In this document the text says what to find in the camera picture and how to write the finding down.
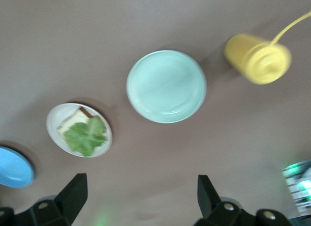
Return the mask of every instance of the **blue plate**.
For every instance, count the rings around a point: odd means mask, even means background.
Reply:
[[[34,171],[29,161],[20,153],[0,146],[0,184],[22,188],[34,180]]]
[[[162,50],[141,58],[126,85],[133,108],[160,123],[182,121],[202,105],[207,85],[198,63],[188,55]]]

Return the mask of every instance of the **yellow squeeze bottle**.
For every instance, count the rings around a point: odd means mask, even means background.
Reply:
[[[291,27],[311,17],[311,11],[284,28],[272,41],[249,34],[231,37],[224,50],[225,58],[255,84],[271,83],[285,74],[291,64],[291,53],[278,40]]]

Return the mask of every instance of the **sandwich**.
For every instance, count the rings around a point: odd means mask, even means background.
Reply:
[[[106,127],[99,116],[92,116],[85,108],[78,108],[57,128],[70,149],[83,156],[91,156],[96,147],[106,141]]]

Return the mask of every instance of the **plate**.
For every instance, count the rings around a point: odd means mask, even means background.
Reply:
[[[78,104],[78,103],[65,103],[65,104],[60,104],[56,106],[55,108],[53,108],[49,112],[48,117],[47,117],[48,133],[51,139],[64,151],[75,156],[85,157],[80,152],[72,151],[71,148],[66,143],[66,141],[57,133],[57,128],[61,125],[61,123],[65,119],[70,117],[80,107],[83,107],[92,116],[99,116],[106,126],[106,132],[104,133],[104,136],[107,138],[107,140],[103,143],[102,146],[96,147],[92,155],[88,157],[91,158],[91,157],[101,156],[102,154],[107,152],[111,146],[111,143],[112,143],[111,128],[108,122],[106,121],[106,119],[99,112],[97,112],[95,109],[87,105]]]
[[[199,64],[190,56],[161,50],[141,58],[126,84],[133,108],[159,123],[182,121],[202,105],[207,84]]]
[[[34,180],[34,170],[30,162],[20,153],[0,146],[0,184],[22,188]]]

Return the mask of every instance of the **white plate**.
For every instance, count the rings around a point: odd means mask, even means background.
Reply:
[[[80,152],[75,152],[70,149],[66,141],[57,133],[57,128],[61,125],[61,123],[70,117],[78,108],[83,107],[86,111],[88,111],[92,116],[99,116],[100,119],[104,122],[106,126],[106,132],[105,137],[107,140],[103,143],[102,146],[96,147],[93,154],[90,157],[97,157],[102,154],[104,154],[111,146],[112,143],[112,132],[111,128],[106,121],[106,119],[95,109],[84,105],[84,104],[78,104],[78,103],[66,103],[66,104],[60,104],[53,108],[47,117],[47,130],[51,137],[51,139],[64,151],[73,154],[75,156],[79,157],[85,157]]]
[[[159,123],[182,121],[202,105],[207,84],[199,64],[190,56],[161,50],[141,58],[126,84],[133,108]]]

